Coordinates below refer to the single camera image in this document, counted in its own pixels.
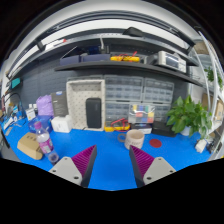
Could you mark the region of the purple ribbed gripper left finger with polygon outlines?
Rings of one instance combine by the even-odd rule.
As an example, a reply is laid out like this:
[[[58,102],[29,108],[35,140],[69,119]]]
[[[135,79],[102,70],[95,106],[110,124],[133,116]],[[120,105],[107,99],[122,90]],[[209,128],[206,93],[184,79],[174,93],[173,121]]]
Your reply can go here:
[[[49,172],[76,185],[87,188],[97,156],[97,146],[93,145],[73,157],[63,157]]]

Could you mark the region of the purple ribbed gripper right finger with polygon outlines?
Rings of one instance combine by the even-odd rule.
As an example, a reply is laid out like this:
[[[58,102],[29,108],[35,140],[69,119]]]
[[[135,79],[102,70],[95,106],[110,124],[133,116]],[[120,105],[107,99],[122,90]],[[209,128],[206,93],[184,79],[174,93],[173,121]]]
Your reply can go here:
[[[163,157],[153,157],[135,146],[130,146],[129,156],[138,188],[175,172]]]

